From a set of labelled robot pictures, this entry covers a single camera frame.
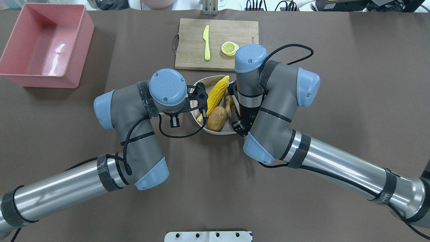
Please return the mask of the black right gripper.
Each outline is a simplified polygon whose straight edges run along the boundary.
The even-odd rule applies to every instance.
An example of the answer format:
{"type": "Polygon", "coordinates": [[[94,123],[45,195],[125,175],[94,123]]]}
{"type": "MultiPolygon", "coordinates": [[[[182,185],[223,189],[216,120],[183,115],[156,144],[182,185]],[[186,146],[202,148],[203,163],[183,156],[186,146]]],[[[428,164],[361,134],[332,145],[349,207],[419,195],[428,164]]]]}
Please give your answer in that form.
{"type": "Polygon", "coordinates": [[[232,129],[240,136],[247,136],[257,115],[257,108],[239,108],[235,112],[238,120],[232,123],[232,129]]]}

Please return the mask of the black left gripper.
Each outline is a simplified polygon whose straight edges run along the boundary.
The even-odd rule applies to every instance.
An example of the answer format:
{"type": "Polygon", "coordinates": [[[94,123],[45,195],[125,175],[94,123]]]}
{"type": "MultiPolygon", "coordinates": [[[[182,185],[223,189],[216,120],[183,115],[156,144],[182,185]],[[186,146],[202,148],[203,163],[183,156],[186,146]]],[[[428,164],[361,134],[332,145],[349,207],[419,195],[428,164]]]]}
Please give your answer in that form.
{"type": "Polygon", "coordinates": [[[165,111],[166,115],[170,116],[170,127],[180,127],[178,114],[185,112],[192,112],[196,109],[202,116],[208,116],[208,94],[204,84],[197,84],[196,86],[187,85],[186,97],[184,104],[177,111],[165,111]]]}

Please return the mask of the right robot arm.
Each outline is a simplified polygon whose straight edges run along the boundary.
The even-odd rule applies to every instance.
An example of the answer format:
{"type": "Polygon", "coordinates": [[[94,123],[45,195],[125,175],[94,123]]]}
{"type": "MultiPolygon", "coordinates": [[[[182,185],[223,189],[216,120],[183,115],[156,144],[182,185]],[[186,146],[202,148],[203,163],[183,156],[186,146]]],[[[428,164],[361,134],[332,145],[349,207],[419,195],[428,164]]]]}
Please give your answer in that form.
{"type": "Polygon", "coordinates": [[[248,44],[235,54],[236,131],[268,167],[307,171],[349,188],[409,226],[429,227],[429,72],[401,64],[325,70],[284,64],[248,44]]]}

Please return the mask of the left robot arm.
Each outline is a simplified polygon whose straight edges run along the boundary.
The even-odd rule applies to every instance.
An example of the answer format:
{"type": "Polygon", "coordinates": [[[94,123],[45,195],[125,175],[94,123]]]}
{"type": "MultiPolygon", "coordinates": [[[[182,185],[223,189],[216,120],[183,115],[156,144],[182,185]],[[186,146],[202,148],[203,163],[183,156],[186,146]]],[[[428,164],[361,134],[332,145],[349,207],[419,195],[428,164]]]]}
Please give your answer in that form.
{"type": "Polygon", "coordinates": [[[161,69],[149,80],[112,90],[95,98],[93,106],[101,126],[115,130],[121,150],[103,154],[27,186],[18,186],[1,196],[1,238],[38,222],[45,216],[134,184],[147,190],[169,176],[165,155],[155,137],[151,119],[164,113],[170,126],[179,127],[180,113],[194,110],[205,118],[205,85],[187,85],[173,69],[161,69]]]}

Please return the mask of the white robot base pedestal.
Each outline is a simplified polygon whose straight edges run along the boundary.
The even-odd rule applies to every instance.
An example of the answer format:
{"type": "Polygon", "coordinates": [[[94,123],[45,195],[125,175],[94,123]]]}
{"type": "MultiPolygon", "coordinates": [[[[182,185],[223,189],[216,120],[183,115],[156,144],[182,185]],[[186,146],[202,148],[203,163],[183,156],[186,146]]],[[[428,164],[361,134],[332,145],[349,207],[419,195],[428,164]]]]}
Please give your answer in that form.
{"type": "Polygon", "coordinates": [[[253,242],[249,231],[191,231],[168,232],[165,242],[253,242]]]}

